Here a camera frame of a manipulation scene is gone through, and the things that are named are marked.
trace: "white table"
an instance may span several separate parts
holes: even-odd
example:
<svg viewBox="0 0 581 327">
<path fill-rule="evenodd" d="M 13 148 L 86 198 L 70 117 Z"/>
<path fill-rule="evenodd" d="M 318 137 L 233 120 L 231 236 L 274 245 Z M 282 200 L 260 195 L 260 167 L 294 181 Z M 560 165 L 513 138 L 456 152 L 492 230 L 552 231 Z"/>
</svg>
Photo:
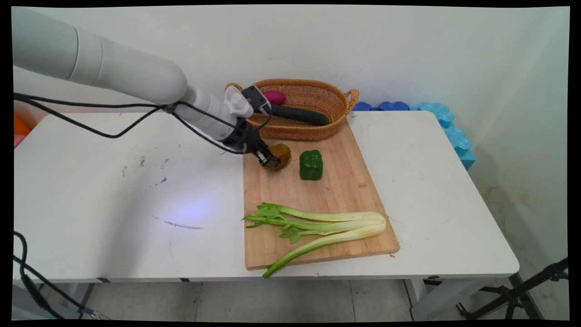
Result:
<svg viewBox="0 0 581 327">
<path fill-rule="evenodd" d="M 116 133 L 141 114 L 68 115 Z M 518 271 L 431 113 L 353 112 L 348 120 L 401 250 L 288 266 L 272 278 L 408 279 L 418 320 Z M 223 154 L 165 113 L 115 140 L 45 118 L 15 149 L 14 195 L 27 262 L 53 282 L 248 280 L 263 273 L 244 264 L 242 157 Z M 17 238 L 14 254 L 21 256 Z M 446 280 L 426 295 L 421 279 L 430 276 Z"/>
</svg>

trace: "cucumber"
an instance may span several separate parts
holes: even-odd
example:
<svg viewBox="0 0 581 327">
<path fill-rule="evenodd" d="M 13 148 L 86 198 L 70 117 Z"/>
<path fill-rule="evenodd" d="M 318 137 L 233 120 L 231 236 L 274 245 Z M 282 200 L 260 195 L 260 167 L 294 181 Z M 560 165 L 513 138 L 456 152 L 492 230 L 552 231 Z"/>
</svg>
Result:
<svg viewBox="0 0 581 327">
<path fill-rule="evenodd" d="M 299 122 L 309 123 L 313 125 L 327 125 L 329 124 L 329 117 L 318 113 L 316 111 L 293 108 L 283 105 L 272 105 L 272 115 L 282 118 L 297 120 Z"/>
</svg>

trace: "green bell pepper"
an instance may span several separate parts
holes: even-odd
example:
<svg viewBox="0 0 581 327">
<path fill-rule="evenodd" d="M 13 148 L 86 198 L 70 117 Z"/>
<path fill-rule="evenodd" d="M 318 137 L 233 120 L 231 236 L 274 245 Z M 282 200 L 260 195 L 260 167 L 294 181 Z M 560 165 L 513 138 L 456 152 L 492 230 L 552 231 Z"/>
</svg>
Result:
<svg viewBox="0 0 581 327">
<path fill-rule="evenodd" d="M 305 151 L 300 155 L 300 178 L 320 180 L 323 176 L 323 158 L 319 150 Z"/>
</svg>

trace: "basket handle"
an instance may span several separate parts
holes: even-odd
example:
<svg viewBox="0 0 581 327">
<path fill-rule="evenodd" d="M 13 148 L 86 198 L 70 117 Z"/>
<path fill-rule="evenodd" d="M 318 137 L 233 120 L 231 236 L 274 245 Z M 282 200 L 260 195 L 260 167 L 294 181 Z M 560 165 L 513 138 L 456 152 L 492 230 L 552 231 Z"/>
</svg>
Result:
<svg viewBox="0 0 581 327">
<path fill-rule="evenodd" d="M 228 87 L 231 87 L 231 86 L 236 87 L 238 89 L 238 91 L 240 91 L 240 92 L 242 92 L 242 90 L 243 90 L 243 88 L 236 83 L 228 83 L 224 89 L 227 89 Z"/>
<path fill-rule="evenodd" d="M 347 93 L 345 93 L 345 97 L 347 99 L 349 99 L 350 95 L 351 95 L 351 101 L 349 102 L 349 109 L 347 110 L 347 113 L 351 112 L 351 110 L 353 110 L 353 107 L 357 103 L 357 100 L 359 99 L 359 90 L 354 88 L 350 91 L 347 91 Z"/>
</svg>

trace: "table leg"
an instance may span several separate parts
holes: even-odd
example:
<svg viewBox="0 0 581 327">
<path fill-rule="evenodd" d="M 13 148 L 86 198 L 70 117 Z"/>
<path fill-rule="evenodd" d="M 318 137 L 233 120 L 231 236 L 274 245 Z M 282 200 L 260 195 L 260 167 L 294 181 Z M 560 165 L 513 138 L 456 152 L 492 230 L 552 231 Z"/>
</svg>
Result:
<svg viewBox="0 0 581 327">
<path fill-rule="evenodd" d="M 418 299 L 418 302 L 411 308 L 411 315 L 415 321 L 431 319 L 476 293 L 489 282 L 490 279 L 486 278 L 446 279 L 429 294 Z M 408 290 L 408 292 L 410 298 L 412 293 L 417 294 L 412 290 Z"/>
<path fill-rule="evenodd" d="M 410 296 L 412 306 L 428 295 L 423 279 L 405 279 L 404 281 L 406 282 L 407 293 Z"/>
</svg>

